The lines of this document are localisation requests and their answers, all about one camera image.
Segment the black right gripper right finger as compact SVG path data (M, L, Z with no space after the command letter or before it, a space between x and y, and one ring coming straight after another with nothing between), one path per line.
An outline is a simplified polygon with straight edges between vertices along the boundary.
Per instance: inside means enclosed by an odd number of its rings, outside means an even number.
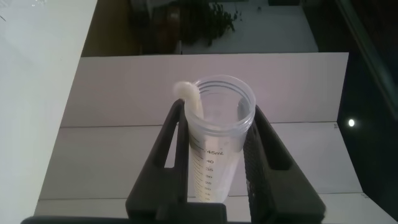
M321 223L326 206L257 106L243 146L252 223Z

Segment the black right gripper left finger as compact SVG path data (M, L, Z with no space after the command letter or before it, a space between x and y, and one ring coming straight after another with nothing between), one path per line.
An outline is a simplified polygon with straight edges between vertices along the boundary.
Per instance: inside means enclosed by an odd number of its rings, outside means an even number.
M177 133L175 160L172 168L165 162L171 142ZM127 200L126 211L131 220L157 220L158 210L187 201L189 134L184 102L173 103L160 133L149 153Z

